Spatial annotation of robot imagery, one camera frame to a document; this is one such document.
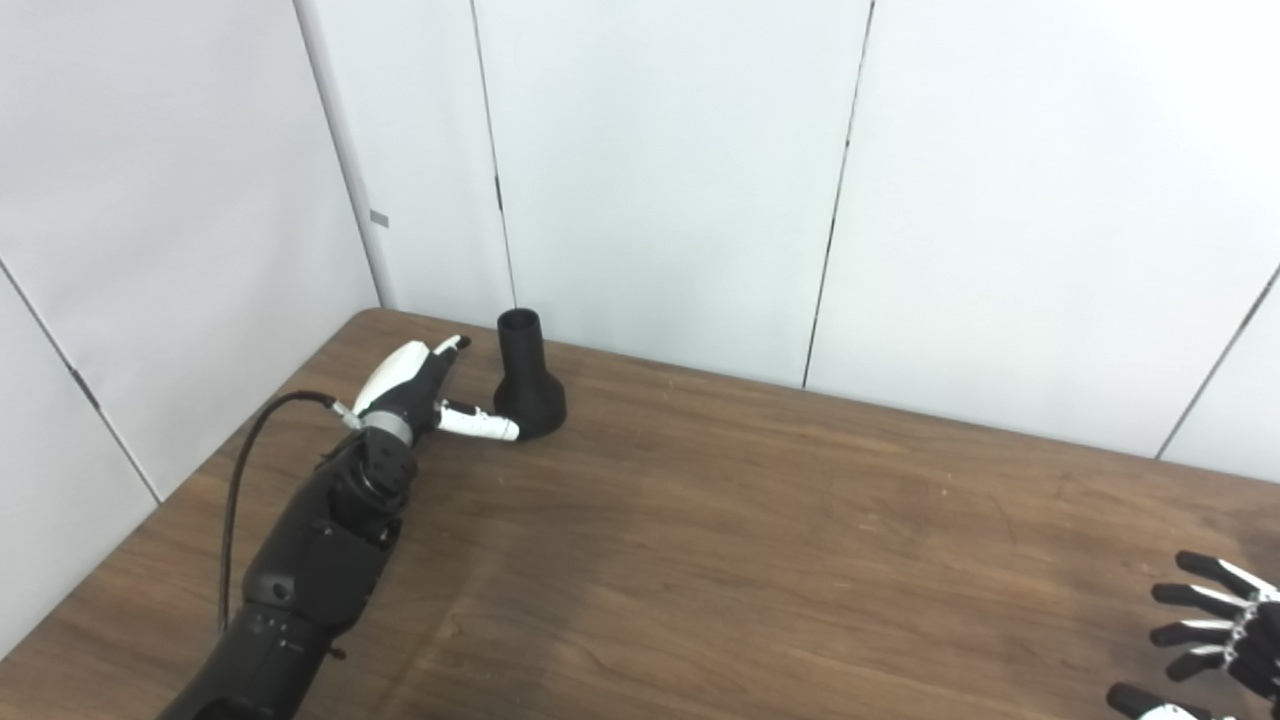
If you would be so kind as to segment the white and black left hand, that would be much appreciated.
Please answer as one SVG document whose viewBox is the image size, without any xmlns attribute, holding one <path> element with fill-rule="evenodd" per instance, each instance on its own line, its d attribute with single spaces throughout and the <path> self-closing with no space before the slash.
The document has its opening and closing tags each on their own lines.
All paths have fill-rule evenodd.
<svg viewBox="0 0 1280 720">
<path fill-rule="evenodd" d="M 366 379 L 346 416 L 349 427 L 383 430 L 408 447 L 435 430 L 517 441 L 520 428 L 513 420 L 442 396 L 456 360 L 470 343 L 467 336 L 454 334 L 434 348 L 422 341 L 398 347 Z"/>
</svg>

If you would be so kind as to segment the white and black right hand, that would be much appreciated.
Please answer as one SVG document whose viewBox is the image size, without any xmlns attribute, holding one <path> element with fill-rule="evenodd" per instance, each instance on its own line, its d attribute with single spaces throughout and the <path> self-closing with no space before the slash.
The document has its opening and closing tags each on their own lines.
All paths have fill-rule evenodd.
<svg viewBox="0 0 1280 720">
<path fill-rule="evenodd" d="M 1176 566 L 1192 582 L 1160 582 L 1151 587 L 1156 603 L 1194 609 L 1194 618 L 1156 626 L 1148 634 L 1156 648 L 1175 650 L 1164 667 L 1171 683 L 1217 674 L 1254 696 L 1266 716 L 1279 716 L 1279 589 L 1235 562 L 1181 550 Z"/>
</svg>

